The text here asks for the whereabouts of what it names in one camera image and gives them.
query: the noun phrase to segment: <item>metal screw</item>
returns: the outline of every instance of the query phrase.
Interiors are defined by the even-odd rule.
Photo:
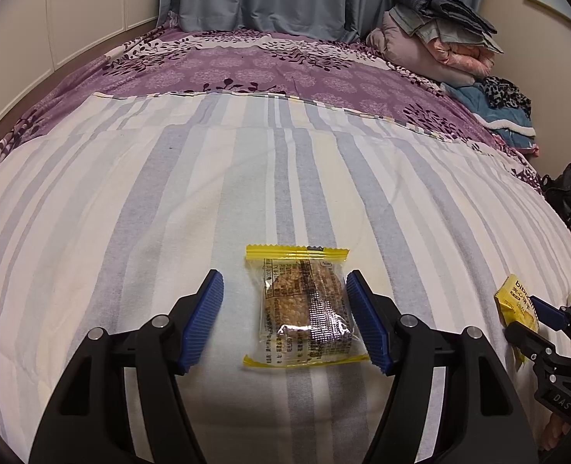
[[[468,333],[472,338],[482,337],[482,331],[480,330],[480,328],[477,328],[476,326],[468,326],[466,328],[466,333]]]
[[[88,331],[88,338],[90,340],[98,340],[103,336],[103,328],[92,328],[92,330]]]
[[[406,328],[414,328],[418,324],[418,319],[411,314],[404,314],[399,321]]]
[[[152,326],[155,328],[165,328],[169,324],[169,317],[165,314],[160,314],[159,316],[154,316],[152,318]]]

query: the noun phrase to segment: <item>bed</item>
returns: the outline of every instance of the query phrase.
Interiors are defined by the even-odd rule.
[[[27,460],[48,397],[95,326],[131,330],[196,291],[225,297],[179,381],[211,463],[360,462],[390,379],[369,362],[243,367],[259,327],[247,244],[350,249],[376,293],[430,327],[481,328],[535,431],[493,295],[510,273],[560,306],[571,233],[523,156],[433,82],[361,44],[178,16],[73,73],[0,142],[0,434]],[[562,336],[544,330],[558,352]],[[433,450],[437,371],[419,457]],[[149,459],[130,386],[136,450]]]

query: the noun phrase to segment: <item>blue gripper pad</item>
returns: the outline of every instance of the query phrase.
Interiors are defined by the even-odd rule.
[[[544,325],[549,326],[554,331],[564,330],[567,327],[567,318],[563,311],[534,295],[530,297],[530,301],[537,312],[537,318]]]
[[[376,296],[370,291],[370,295],[367,294],[368,290],[365,290],[354,273],[348,275],[345,287],[348,292],[349,306],[363,336],[371,362],[387,375],[393,362],[389,356],[386,330],[370,301],[370,298],[376,298]]]
[[[184,373],[199,362],[210,329],[223,302],[223,276],[214,271],[182,333],[182,355],[178,360]]]

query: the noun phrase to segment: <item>pink blanket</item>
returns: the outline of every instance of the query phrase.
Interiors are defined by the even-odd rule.
[[[474,77],[488,77],[494,65],[494,53],[483,47],[444,43],[439,38],[430,40],[426,47],[439,63],[470,73]]]

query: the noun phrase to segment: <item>leopard print fabric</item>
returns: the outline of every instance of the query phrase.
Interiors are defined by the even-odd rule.
[[[530,118],[532,102],[514,83],[500,77],[487,77],[482,80],[481,86],[492,108],[521,108]]]

